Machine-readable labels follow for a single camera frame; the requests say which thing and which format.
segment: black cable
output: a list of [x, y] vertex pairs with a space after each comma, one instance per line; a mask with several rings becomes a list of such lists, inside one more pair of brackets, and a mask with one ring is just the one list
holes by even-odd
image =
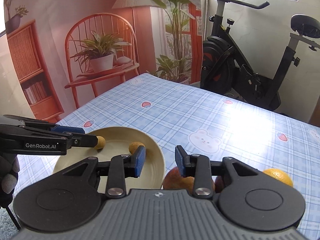
[[17, 228], [18, 230], [20, 230], [20, 229], [21, 229], [21, 226], [19, 225], [18, 221], [16, 220], [16, 218], [15, 218], [14, 215], [12, 214], [10, 208], [9, 208], [9, 207], [6, 207], [5, 209], [6, 209], [7, 213], [9, 214], [12, 222], [13, 222], [14, 225], [16, 226], [16, 228]]

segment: lampshade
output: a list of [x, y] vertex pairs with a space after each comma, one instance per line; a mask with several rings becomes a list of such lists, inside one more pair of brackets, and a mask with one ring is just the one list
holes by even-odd
[[137, 7], [137, 6], [157, 6], [151, 0], [116, 0], [113, 5], [113, 9], [117, 8], [127, 8], [127, 7]]

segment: blue rug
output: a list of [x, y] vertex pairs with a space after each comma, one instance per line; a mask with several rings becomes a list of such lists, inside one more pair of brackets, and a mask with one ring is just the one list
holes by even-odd
[[0, 209], [0, 240], [8, 240], [18, 232], [7, 211]]

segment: drawer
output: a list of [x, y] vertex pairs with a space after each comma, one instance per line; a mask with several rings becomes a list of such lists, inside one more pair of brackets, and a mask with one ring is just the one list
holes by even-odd
[[59, 112], [56, 101], [53, 97], [48, 97], [30, 106], [36, 119], [44, 119]]

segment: glove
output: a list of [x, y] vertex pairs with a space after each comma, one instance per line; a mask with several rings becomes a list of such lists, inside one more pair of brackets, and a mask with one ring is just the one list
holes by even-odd
[[0, 154], [0, 206], [7, 207], [12, 202], [19, 171], [20, 166], [16, 155]]

